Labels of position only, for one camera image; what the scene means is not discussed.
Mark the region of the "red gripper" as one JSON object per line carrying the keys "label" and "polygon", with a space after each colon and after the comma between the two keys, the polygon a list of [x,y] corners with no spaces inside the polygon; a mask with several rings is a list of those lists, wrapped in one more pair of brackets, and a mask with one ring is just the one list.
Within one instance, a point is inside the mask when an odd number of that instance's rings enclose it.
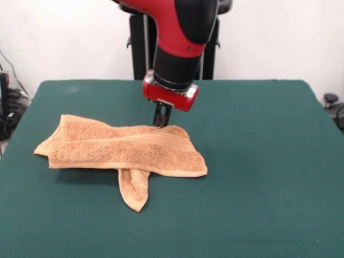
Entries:
{"label": "red gripper", "polygon": [[[154,79],[154,71],[149,70],[143,80],[143,95],[152,102],[156,103],[153,125],[155,127],[166,127],[169,124],[171,106],[175,109],[188,112],[193,106],[199,86],[191,84],[186,91],[172,91],[158,85]],[[162,104],[165,108],[162,115]]]}

